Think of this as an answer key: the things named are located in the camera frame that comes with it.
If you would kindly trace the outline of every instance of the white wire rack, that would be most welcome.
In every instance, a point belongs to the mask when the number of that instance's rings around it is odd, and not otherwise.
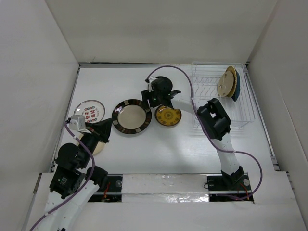
[[[228,66],[234,66],[240,74],[241,90],[240,96],[236,102],[232,98],[220,97],[217,93],[217,85],[220,77],[225,73]],[[255,113],[252,106],[244,68],[241,64],[226,63],[192,63],[192,82],[196,106],[203,106],[208,100],[217,98],[226,110],[231,119],[231,128],[240,129],[247,123],[255,120]],[[193,118],[193,127],[201,128],[196,117]]]

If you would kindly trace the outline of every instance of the plate center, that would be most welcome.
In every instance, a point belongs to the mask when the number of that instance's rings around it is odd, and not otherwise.
[[[117,116],[119,124],[126,129],[137,129],[144,124],[146,112],[137,105],[123,107]]]

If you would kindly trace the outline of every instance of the screw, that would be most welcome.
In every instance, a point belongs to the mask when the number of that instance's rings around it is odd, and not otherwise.
[[[249,186],[250,185],[249,179],[244,179],[243,183],[244,183],[245,186]]]
[[[207,184],[208,184],[209,187],[213,187],[214,186],[214,181],[213,180],[209,180],[207,182]]]
[[[116,184],[116,187],[121,187],[122,186],[122,181],[117,180],[115,184]]]

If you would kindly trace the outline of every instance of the black wire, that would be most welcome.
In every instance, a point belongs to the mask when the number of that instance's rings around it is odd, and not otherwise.
[[[207,185],[207,183],[205,183],[204,185],[203,185],[203,187],[205,188],[205,189],[207,189],[208,190],[208,188],[206,188],[205,186]]]

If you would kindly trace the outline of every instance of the wall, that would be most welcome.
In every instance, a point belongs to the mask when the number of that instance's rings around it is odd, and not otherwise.
[[[0,177],[45,172],[78,63],[41,0],[0,0]]]
[[[277,0],[46,0],[79,62],[246,63]]]
[[[308,225],[308,2],[280,0],[249,65],[275,155]]]

